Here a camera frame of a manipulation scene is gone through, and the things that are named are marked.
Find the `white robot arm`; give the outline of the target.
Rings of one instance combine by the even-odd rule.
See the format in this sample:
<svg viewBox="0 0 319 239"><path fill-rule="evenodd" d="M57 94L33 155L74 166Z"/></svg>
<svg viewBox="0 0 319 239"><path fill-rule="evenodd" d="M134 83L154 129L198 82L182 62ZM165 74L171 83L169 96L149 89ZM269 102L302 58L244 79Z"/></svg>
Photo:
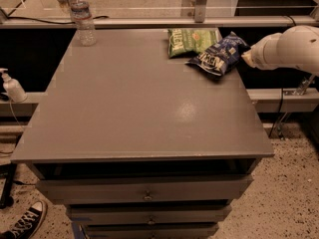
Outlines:
<svg viewBox="0 0 319 239"><path fill-rule="evenodd" d="M251 68L292 68L319 76L319 28L294 26L267 35L241 55Z"/></svg>

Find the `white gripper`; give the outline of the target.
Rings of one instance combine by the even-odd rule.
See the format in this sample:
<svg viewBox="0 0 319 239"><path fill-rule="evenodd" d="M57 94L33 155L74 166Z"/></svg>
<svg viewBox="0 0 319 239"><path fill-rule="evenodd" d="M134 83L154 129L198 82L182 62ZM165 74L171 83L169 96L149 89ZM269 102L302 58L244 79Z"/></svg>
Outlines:
<svg viewBox="0 0 319 239"><path fill-rule="evenodd" d="M260 70L274 70L281 65L277 44L282 36L275 33L262 38L251 47L251 51L246 51L241 58L248 66Z"/></svg>

